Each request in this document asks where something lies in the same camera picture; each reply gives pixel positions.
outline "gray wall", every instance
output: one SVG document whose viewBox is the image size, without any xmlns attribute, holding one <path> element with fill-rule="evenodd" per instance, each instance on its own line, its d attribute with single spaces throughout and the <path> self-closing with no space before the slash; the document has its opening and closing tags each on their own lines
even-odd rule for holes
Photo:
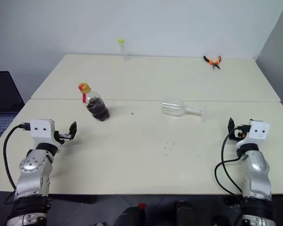
<svg viewBox="0 0 283 226">
<path fill-rule="evenodd" d="M 283 12 L 257 58 L 257 64 L 283 104 Z"/>
</svg>

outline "plastic bottle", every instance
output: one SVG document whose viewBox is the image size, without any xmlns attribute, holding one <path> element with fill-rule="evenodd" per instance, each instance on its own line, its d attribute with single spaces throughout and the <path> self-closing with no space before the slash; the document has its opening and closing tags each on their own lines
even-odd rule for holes
<svg viewBox="0 0 283 226">
<path fill-rule="evenodd" d="M 127 61 L 128 55 L 127 55 L 127 51 L 126 51 L 126 48 L 125 48 L 125 40 L 124 39 L 117 39 L 117 42 L 119 44 L 119 48 L 121 49 L 121 53 L 123 55 L 124 61 Z"/>
<path fill-rule="evenodd" d="M 94 118 L 100 121 L 105 121 L 109 118 L 109 111 L 97 92 L 91 91 L 87 83 L 79 84 L 78 88 L 83 95 L 83 104 L 86 106 L 87 110 L 92 113 Z"/>
<path fill-rule="evenodd" d="M 171 116 L 182 116 L 184 114 L 192 113 L 201 115 L 201 121 L 205 119 L 207 106 L 203 109 L 196 109 L 184 105 L 183 101 L 176 98 L 166 98 L 162 102 L 162 112 Z"/>
</svg>

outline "bottle cap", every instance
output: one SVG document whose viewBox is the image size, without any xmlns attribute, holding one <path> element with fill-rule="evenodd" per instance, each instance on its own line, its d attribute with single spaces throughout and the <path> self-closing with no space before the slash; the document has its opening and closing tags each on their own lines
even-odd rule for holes
<svg viewBox="0 0 283 226">
<path fill-rule="evenodd" d="M 91 90 L 91 88 L 88 86 L 86 82 L 80 83 L 78 85 L 78 88 L 81 91 L 81 93 L 89 93 Z"/>
<path fill-rule="evenodd" d="M 124 43 L 125 40 L 124 39 L 117 39 L 117 42 L 121 44 L 121 43 Z"/>
</svg>

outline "black cable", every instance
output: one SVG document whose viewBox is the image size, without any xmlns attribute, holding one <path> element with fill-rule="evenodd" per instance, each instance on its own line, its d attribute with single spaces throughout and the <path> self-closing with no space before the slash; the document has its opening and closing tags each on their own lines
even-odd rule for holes
<svg viewBox="0 0 283 226">
<path fill-rule="evenodd" d="M 11 134 L 19 127 L 20 127 L 20 125 L 17 125 L 14 128 L 11 129 L 11 131 L 6 136 L 6 138 L 4 140 L 4 144 L 3 144 L 3 159 L 4 159 L 5 171 L 6 171 L 6 174 L 8 175 L 8 180 L 9 180 L 9 182 L 10 182 L 10 184 L 13 187 L 14 190 L 16 189 L 16 185 L 13 182 L 13 178 L 11 178 L 11 175 L 10 175 L 10 172 L 9 172 L 9 169 L 8 169 L 8 160 L 7 160 L 7 157 L 6 157 L 6 146 L 8 144 L 8 139 L 11 136 Z"/>
<path fill-rule="evenodd" d="M 225 161 L 224 161 L 224 149 L 225 149 L 225 144 L 227 139 L 229 138 L 229 136 L 234 133 L 234 131 L 237 130 L 237 128 L 234 128 L 232 131 L 229 132 L 229 134 L 225 137 L 225 140 L 222 143 L 222 148 L 221 148 L 221 163 L 223 166 L 223 169 L 225 170 L 225 174 L 227 175 L 227 177 L 230 179 L 230 181 L 236 186 L 236 188 L 242 193 L 242 189 L 239 188 L 239 186 L 233 181 L 233 179 L 231 178 L 231 176 L 228 174 L 226 167 L 225 167 Z"/>
<path fill-rule="evenodd" d="M 233 161 L 238 161 L 241 157 L 238 157 L 236 159 L 231 159 L 231 160 L 226 160 L 226 161 L 222 161 L 220 163 L 218 163 L 215 167 L 215 170 L 214 170 L 214 174 L 215 174 L 215 180 L 217 181 L 217 183 L 219 184 L 219 186 L 225 190 L 226 192 L 228 192 L 229 194 L 233 195 L 234 197 L 236 197 L 237 200 L 239 200 L 239 203 L 241 202 L 241 199 L 239 198 L 239 196 L 237 196 L 236 194 L 234 194 L 233 192 L 227 190 L 225 187 L 223 187 L 223 185 L 219 182 L 218 180 L 218 177 L 217 177 L 217 169 L 219 166 L 221 166 L 222 164 L 224 163 L 227 163 L 227 162 L 233 162 Z"/>
</svg>

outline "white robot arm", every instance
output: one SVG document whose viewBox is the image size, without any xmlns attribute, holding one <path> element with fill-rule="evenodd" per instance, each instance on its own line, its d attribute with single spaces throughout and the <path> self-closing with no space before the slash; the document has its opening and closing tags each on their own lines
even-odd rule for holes
<svg viewBox="0 0 283 226">
<path fill-rule="evenodd" d="M 61 150 L 65 142 L 62 139 L 75 137 L 76 122 L 71 125 L 69 134 L 55 131 L 53 120 L 32 120 L 21 128 L 31 131 L 36 148 L 29 150 L 20 163 L 21 175 L 7 226 L 45 226 L 50 208 L 47 198 L 54 155 Z"/>
<path fill-rule="evenodd" d="M 272 214 L 271 183 L 268 179 L 269 165 L 259 146 L 266 139 L 269 123 L 250 120 L 249 125 L 241 125 L 237 130 L 238 137 L 233 133 L 230 139 L 238 141 L 236 147 L 238 157 L 245 164 L 243 176 L 243 226 L 275 226 Z M 234 129 L 234 122 L 229 121 L 229 131 Z"/>
</svg>

